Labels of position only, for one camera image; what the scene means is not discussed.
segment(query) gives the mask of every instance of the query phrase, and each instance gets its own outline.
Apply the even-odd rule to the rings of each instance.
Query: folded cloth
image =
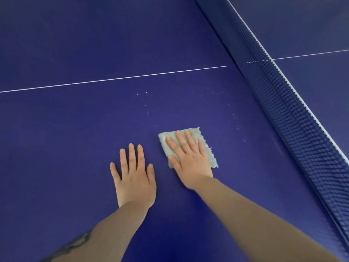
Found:
[[[181,130],[181,134],[183,135],[184,139],[188,142],[186,136],[185,136],[185,132],[190,132],[190,134],[192,135],[196,145],[198,145],[198,140],[200,139],[203,143],[203,146],[204,146],[204,149],[205,149],[205,152],[207,154],[207,158],[208,158],[208,161],[210,162],[210,165],[212,168],[217,168],[218,165],[217,165],[217,160],[216,158],[213,156],[212,154],[212,151],[211,151],[211,148],[208,147],[205,139],[203,138],[203,136],[201,135],[201,131],[200,131],[200,128],[197,127],[197,128],[188,128],[186,130]],[[174,151],[172,151],[172,149],[167,145],[166,143],[166,138],[167,137],[171,137],[172,140],[175,142],[175,144],[177,144],[179,147],[181,147],[177,137],[176,137],[176,132],[177,131],[168,131],[168,132],[163,132],[163,133],[160,133],[159,134],[159,139],[160,139],[160,142],[161,142],[161,146],[166,154],[167,157],[169,157],[170,155],[173,155],[175,156],[178,160],[178,156],[177,154],[175,154]],[[169,162],[169,167],[170,168],[173,168],[172,164]]]

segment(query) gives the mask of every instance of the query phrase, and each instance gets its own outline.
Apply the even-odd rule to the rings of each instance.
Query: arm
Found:
[[[119,209],[73,243],[59,249],[42,262],[119,262],[129,242],[141,226],[148,209],[154,204],[156,184],[153,166],[145,170],[143,148],[138,145],[138,167],[132,144],[129,145],[129,166],[126,152],[120,150],[121,180],[114,163],[114,178]]]
[[[203,144],[198,147],[189,132],[189,144],[180,132],[183,148],[171,139],[168,145],[180,162],[169,157],[183,184],[195,190],[218,216],[251,261],[338,261],[337,258],[291,224],[258,206],[213,178]]]

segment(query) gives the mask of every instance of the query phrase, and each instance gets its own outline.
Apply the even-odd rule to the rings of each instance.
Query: white center line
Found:
[[[349,51],[349,49],[343,49],[341,51],[329,51],[329,52],[321,52],[321,53],[314,53],[314,54],[307,54],[307,55],[299,55],[299,56],[292,56],[292,57],[284,57],[284,58],[276,58],[275,60],[283,60],[283,59],[290,59],[290,58],[298,58],[298,57],[306,57],[306,56],[313,56],[313,55],[321,55],[321,54],[329,54],[329,53],[336,53],[336,52],[344,52]],[[254,62],[262,62],[262,61],[249,61],[246,63],[254,63]]]
[[[191,71],[199,71],[199,70],[207,70],[207,69],[216,69],[216,68],[223,68],[223,67],[228,67],[228,65],[217,66],[217,67],[209,67],[209,68],[201,68],[201,69],[175,71],[175,72],[167,72],[167,73],[154,73],[154,74],[145,74],[145,75],[137,75],[137,76],[129,76],[129,77],[120,77],[120,78],[112,78],[112,79],[104,79],[104,80],[96,80],[96,81],[88,81],[88,82],[79,82],[79,83],[65,83],[65,84],[57,84],[57,85],[54,85],[54,86],[41,86],[41,87],[33,87],[33,88],[15,89],[15,90],[8,90],[8,91],[0,91],[0,93],[8,93],[8,92],[16,92],[16,91],[24,91],[24,90],[33,90],[33,89],[41,89],[41,88],[49,88],[49,87],[58,87],[58,86],[71,86],[71,85],[74,85],[74,84],[105,82],[105,81],[113,81],[113,80],[121,80],[121,79],[129,79],[129,78],[137,78],[137,77],[145,77],[145,76],[161,75],[161,74],[170,74],[170,73],[183,73],[183,72],[191,72]]]

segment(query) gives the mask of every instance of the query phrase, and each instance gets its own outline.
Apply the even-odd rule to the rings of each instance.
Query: person's right hand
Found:
[[[178,147],[174,141],[167,137],[166,142],[171,149],[177,154],[180,162],[172,155],[169,156],[169,161],[176,170],[179,179],[189,189],[194,189],[195,185],[199,184],[200,180],[205,177],[213,178],[210,162],[205,153],[203,143],[198,141],[198,147],[189,132],[185,133],[186,142],[181,132],[176,132],[177,139],[183,150]]]

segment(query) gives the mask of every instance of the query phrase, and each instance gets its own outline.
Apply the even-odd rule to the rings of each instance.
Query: tattooed arm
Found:
[[[121,261],[156,196],[153,166],[148,165],[146,173],[143,148],[138,145],[137,149],[136,164],[134,146],[129,145],[129,166],[125,150],[120,150],[122,180],[115,164],[110,164],[119,209],[98,223],[92,231],[75,239],[72,244],[60,248],[41,262]]]

